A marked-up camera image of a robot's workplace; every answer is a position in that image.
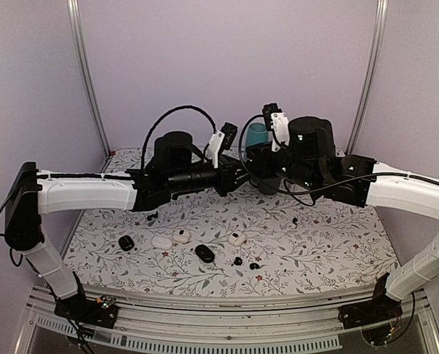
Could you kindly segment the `black earbud charging case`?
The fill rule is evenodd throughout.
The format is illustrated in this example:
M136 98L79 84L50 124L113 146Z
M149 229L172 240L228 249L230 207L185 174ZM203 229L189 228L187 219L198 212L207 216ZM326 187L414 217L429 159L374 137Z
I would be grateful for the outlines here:
M133 239L129 235L124 235L118 240L119 246L123 251L130 251L134 248L135 244Z

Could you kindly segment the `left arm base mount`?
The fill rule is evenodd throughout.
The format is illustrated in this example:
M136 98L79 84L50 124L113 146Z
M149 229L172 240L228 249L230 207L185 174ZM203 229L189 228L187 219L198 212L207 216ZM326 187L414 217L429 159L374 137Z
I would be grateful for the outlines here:
M106 308L101 302L77 294L67 299L58 299L54 314L73 322L113 329L119 309L116 305L109 305Z

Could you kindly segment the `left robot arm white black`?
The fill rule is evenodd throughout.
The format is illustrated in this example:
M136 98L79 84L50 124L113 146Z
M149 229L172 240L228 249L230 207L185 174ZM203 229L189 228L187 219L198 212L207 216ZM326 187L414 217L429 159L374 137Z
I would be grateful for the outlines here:
M8 195L4 239L29 260L73 317L88 319L92 303L44 237L42 215L79 209L152 211L180 195L209 188L225 196L245 182L246 173L239 160L219 154L223 139L222 133L214 134L212 152L204 155L188 133L166 133L156 139L146 167L124 173L42 172L27 162Z

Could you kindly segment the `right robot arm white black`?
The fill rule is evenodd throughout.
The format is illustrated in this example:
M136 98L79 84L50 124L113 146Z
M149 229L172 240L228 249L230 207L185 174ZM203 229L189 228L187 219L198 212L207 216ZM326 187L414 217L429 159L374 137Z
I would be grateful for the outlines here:
M357 207L387 207L439 221L439 180L404 172L375 159L338 157L330 121L317 117L288 120L273 114L266 121L272 140L238 149L251 177L260 182L280 177L303 187L314 200L329 198ZM372 322L381 321L412 291L439 275L439 233L402 267L378 279L364 307Z

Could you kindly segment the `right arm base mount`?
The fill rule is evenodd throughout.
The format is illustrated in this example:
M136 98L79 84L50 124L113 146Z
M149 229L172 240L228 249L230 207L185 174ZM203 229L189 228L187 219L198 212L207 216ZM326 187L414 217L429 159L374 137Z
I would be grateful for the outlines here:
M371 325L402 315L401 300L395 301L386 295L386 273L377 280L370 300L343 305L339 308L338 320L344 329Z

